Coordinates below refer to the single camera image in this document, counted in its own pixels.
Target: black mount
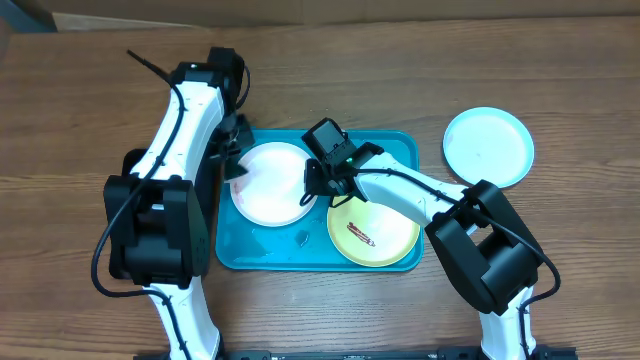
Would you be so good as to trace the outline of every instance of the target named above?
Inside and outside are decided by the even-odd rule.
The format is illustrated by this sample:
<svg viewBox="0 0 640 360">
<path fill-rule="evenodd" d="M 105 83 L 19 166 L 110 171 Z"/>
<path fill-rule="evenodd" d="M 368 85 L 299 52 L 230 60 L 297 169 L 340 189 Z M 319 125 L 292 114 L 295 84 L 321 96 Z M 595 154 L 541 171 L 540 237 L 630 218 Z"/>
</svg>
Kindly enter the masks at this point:
<svg viewBox="0 0 640 360">
<path fill-rule="evenodd" d="M 511 299 L 538 281 L 542 261 L 517 239 L 493 226 L 493 232 L 476 246 L 467 230 L 472 225 L 484 228 L 489 224 L 470 217 L 462 206 L 477 207 L 538 251 L 542 249 L 497 186 L 481 180 L 463 193 L 461 204 L 436 214 L 425 232 L 458 293 L 476 310 L 502 315 Z"/>
<path fill-rule="evenodd" d="M 219 87 L 225 116 L 216 127 L 196 175 L 189 180 L 173 176 L 150 180 L 132 205 L 124 210 L 111 232 L 109 272 L 116 279 L 131 279 L 136 285 L 176 284 L 185 289 L 193 276 L 206 275 L 209 268 L 210 233 L 219 198 L 222 174 L 242 174 L 237 160 L 243 148 L 253 145 L 251 127 L 236 115 L 236 100 L 242 85 L 244 61 L 233 49 L 212 48 L 207 63 L 180 63 L 170 75 L 176 84 L 202 81 Z M 109 222 L 141 179 L 129 175 L 146 149 L 130 151 L 120 176 L 112 175 L 104 187 Z"/>
<path fill-rule="evenodd" d="M 575 348 L 536 346 L 533 360 L 578 360 Z M 235 351 L 224 360 L 488 360 L 478 346 L 444 347 L 427 351 L 365 351 L 350 353 L 288 353 L 269 351 Z"/>
</svg>

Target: wood grain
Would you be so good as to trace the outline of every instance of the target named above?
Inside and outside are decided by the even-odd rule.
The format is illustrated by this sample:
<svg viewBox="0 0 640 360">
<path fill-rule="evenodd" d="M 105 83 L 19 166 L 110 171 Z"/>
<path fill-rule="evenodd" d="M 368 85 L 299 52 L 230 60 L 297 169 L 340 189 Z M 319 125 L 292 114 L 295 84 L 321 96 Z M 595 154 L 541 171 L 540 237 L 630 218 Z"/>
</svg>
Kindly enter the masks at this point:
<svg viewBox="0 0 640 360">
<path fill-rule="evenodd" d="M 530 129 L 536 161 L 507 195 L 563 285 L 534 306 L 540 343 L 581 359 L 640 357 L 640 18 L 14 35 L 0 71 L 0 357 L 127 359 L 162 351 L 148 299 L 89 279 L 102 187 L 149 144 L 166 69 L 235 47 L 251 67 L 245 112 L 264 128 L 400 129 L 422 171 L 453 180 L 440 141 L 482 105 Z M 130 288 L 106 272 L 108 287 Z M 537 286 L 551 286 L 541 270 Z M 477 314 L 426 245 L 404 274 L 234 272 L 212 255 L 205 291 L 231 349 L 407 350 L 480 341 Z"/>
</svg>

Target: blue tray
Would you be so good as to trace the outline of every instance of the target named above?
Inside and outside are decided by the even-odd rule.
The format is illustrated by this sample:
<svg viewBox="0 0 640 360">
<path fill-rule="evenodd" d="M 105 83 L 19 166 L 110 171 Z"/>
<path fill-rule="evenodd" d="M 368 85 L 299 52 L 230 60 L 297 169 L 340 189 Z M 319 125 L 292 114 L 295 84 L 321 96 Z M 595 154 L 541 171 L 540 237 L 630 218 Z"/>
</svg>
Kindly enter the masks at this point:
<svg viewBox="0 0 640 360">
<path fill-rule="evenodd" d="M 306 130 L 254 129 L 256 146 L 267 142 L 286 142 L 311 151 L 300 137 Z M 351 130 L 356 146 L 365 141 L 380 145 L 393 157 L 418 170 L 418 146 L 411 136 L 400 131 Z M 236 270 L 287 271 L 408 271 L 416 267 L 424 252 L 424 234 L 409 254 L 393 265 L 371 268 L 351 262 L 333 246 L 327 230 L 329 198 L 320 197 L 313 208 L 293 224 L 269 228 L 247 220 L 231 200 L 229 184 L 220 196 L 216 254 L 225 266 Z"/>
</svg>

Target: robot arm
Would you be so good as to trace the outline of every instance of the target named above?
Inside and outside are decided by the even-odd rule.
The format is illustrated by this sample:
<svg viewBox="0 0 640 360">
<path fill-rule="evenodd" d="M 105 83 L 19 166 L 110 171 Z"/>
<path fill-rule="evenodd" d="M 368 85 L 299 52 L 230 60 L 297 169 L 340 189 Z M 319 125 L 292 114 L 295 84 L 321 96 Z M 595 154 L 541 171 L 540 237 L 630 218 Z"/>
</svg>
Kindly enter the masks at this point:
<svg viewBox="0 0 640 360">
<path fill-rule="evenodd" d="M 307 161 L 302 203 L 315 195 L 352 194 L 386 205 L 425 227 L 452 285 L 480 312 L 485 355 L 494 360 L 525 359 L 518 308 L 531 297 L 541 261 L 496 228 L 476 246 L 469 235 L 477 226 L 486 227 L 488 223 L 463 208 L 474 207 L 540 249 L 495 185 L 480 181 L 467 189 L 432 179 L 398 163 L 377 145 L 365 143 L 356 148 L 331 119 L 318 123 L 302 139 L 316 157 Z M 441 197 L 451 198 L 455 204 Z M 528 313 L 524 323 L 531 353 L 535 340 Z"/>
<path fill-rule="evenodd" d="M 240 150 L 253 144 L 249 124 L 235 114 L 243 70 L 242 58 L 232 49 L 212 48 L 207 63 L 181 63 L 171 73 L 186 108 L 179 130 L 162 165 L 140 192 L 138 205 L 128 209 L 111 232 L 111 275 L 131 279 L 171 301 L 186 349 L 180 346 L 168 307 L 151 296 L 169 338 L 172 360 L 210 360 L 219 353 L 221 338 L 209 316 L 201 277 L 208 270 L 216 181 L 221 180 L 222 167 L 233 166 Z M 107 181 L 109 221 L 168 143 L 180 114 L 177 95 L 171 91 L 149 149 L 130 152 L 122 175 Z"/>
</svg>

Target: black wire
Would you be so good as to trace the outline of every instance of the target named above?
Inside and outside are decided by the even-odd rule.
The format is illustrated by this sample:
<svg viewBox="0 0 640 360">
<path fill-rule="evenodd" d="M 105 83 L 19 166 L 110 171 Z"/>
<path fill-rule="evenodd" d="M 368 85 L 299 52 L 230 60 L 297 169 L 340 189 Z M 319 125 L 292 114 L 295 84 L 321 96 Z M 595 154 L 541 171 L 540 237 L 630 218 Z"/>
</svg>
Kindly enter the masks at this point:
<svg viewBox="0 0 640 360">
<path fill-rule="evenodd" d="M 104 286 L 102 286 L 102 284 L 100 283 L 100 280 L 98 279 L 98 260 L 100 259 L 100 253 L 102 253 L 102 249 L 104 248 L 104 245 L 106 244 L 107 239 L 109 238 L 109 235 L 111 234 L 111 231 L 113 230 L 114 225 L 116 224 L 118 219 L 120 219 L 120 216 L 125 211 L 125 209 L 131 206 L 131 203 L 133 202 L 133 200 L 137 198 L 140 191 L 142 191 L 142 189 L 147 185 L 147 183 L 149 182 L 153 174 L 160 168 L 160 166 L 162 166 L 162 162 L 164 161 L 164 158 L 167 156 L 167 153 L 171 148 L 171 144 L 173 143 L 173 140 L 175 140 L 176 136 L 178 135 L 178 130 L 180 129 L 180 124 L 182 123 L 182 118 L 184 117 L 184 112 L 186 110 L 184 107 L 184 99 L 182 98 L 182 93 L 180 93 L 180 90 L 178 89 L 178 87 L 169 80 L 169 76 L 167 75 L 166 72 L 164 72 L 162 69 L 155 66 L 154 64 L 150 63 L 149 61 L 141 58 L 131 50 L 127 50 L 127 54 L 129 54 L 131 57 L 136 59 L 142 65 L 149 68 L 156 75 L 161 77 L 167 84 L 169 84 L 171 89 L 175 92 L 176 96 L 178 97 L 178 102 L 180 103 L 180 106 L 178 108 L 178 118 L 176 119 L 176 124 L 174 125 L 173 130 L 171 131 L 171 134 L 169 135 L 169 138 L 167 139 L 166 144 L 162 148 L 162 151 L 160 151 L 160 154 L 156 157 L 156 161 L 151 166 L 151 169 L 149 170 L 147 175 L 145 175 L 144 178 L 142 178 L 138 186 L 136 186 L 135 189 L 131 192 L 131 194 L 129 194 L 129 197 L 124 201 L 120 209 L 118 209 L 118 211 L 115 213 L 115 215 L 113 216 L 113 218 L 111 219 L 107 227 L 104 229 L 104 232 L 102 233 L 102 236 L 98 241 L 98 245 L 96 246 L 96 250 L 93 253 L 93 259 L 91 260 L 91 281 L 93 282 L 93 285 L 100 293 L 108 297 L 125 298 L 125 297 L 142 296 L 142 295 L 153 295 L 162 299 L 162 304 L 167 307 L 167 310 L 169 312 L 169 317 L 171 318 L 171 324 L 173 325 L 173 330 L 176 333 L 176 339 L 178 340 L 180 350 L 184 352 L 185 358 L 187 360 L 191 360 L 191 356 L 187 351 L 187 345 L 184 342 L 184 339 L 182 338 L 182 334 L 180 333 L 180 328 L 178 327 L 178 319 L 176 318 L 175 311 L 173 309 L 173 306 L 171 305 L 171 299 L 167 295 L 165 295 L 161 291 L 146 290 L 146 289 L 125 291 L 125 292 L 115 292 L 115 291 L 108 290 Z"/>
<path fill-rule="evenodd" d="M 249 67 L 247 65 L 244 66 L 244 71 L 247 72 L 247 87 L 244 89 L 244 94 L 238 102 L 236 103 L 236 110 L 240 110 L 244 102 L 247 100 L 247 95 L 249 95 L 249 88 L 251 87 L 251 72 L 249 72 Z"/>
<path fill-rule="evenodd" d="M 393 170 L 393 169 L 355 169 L 353 171 L 353 173 L 355 175 L 357 174 L 389 174 L 389 175 L 395 175 L 395 176 L 399 176 L 401 178 L 404 178 L 406 180 L 409 180 L 410 182 L 414 183 L 415 185 L 421 187 L 422 189 L 426 190 L 427 192 L 429 192 L 430 194 L 432 194 L 433 196 L 442 199 L 452 205 L 458 205 L 460 206 L 460 208 L 463 211 L 466 211 L 469 215 L 471 216 L 475 216 L 477 219 L 481 220 L 481 221 L 485 221 L 491 225 L 493 225 L 494 227 L 500 229 L 501 231 L 513 236 L 516 240 L 518 240 L 522 245 L 526 246 L 529 250 L 531 250 L 531 252 L 533 252 L 538 258 L 540 258 L 542 260 L 542 262 L 544 262 L 547 267 L 549 267 L 549 270 L 551 270 L 551 273 L 553 274 L 553 279 L 554 279 L 554 284 L 553 287 L 536 296 L 533 296 L 525 301 L 522 302 L 522 304 L 520 304 L 520 307 L 518 308 L 518 315 L 519 315 L 519 319 L 520 319 L 520 341 L 522 341 L 522 343 L 520 345 L 522 345 L 522 349 L 524 350 L 524 354 L 525 354 L 525 358 L 527 360 L 531 359 L 531 356 L 529 355 L 529 346 L 527 346 L 527 339 L 526 339 L 526 334 L 525 334 L 525 326 L 524 326 L 524 315 L 525 313 L 527 313 L 527 307 L 531 304 L 533 304 L 536 301 L 539 300 L 543 300 L 546 299 L 550 296 L 552 296 L 553 294 L 557 293 L 558 290 L 560 289 L 560 273 L 558 272 L 558 269 L 556 268 L 556 266 L 553 264 L 553 262 L 551 261 L 551 259 L 549 259 L 549 257 L 547 257 L 542 251 L 538 250 L 536 247 L 534 247 L 533 245 L 531 245 L 527 240 L 523 239 L 520 235 L 514 233 L 513 231 L 507 229 L 506 227 L 504 227 L 503 225 L 497 223 L 495 220 L 491 219 L 490 217 L 484 215 L 480 210 L 475 209 L 473 207 L 470 206 L 465 206 L 463 205 L 460 201 L 455 200 L 447 195 L 445 195 L 444 193 L 442 193 L 439 190 L 436 190 L 432 187 L 430 187 L 429 185 L 421 182 L 420 180 L 412 177 L 411 175 L 405 174 L 403 172 L 397 171 L 397 170 Z"/>
</svg>

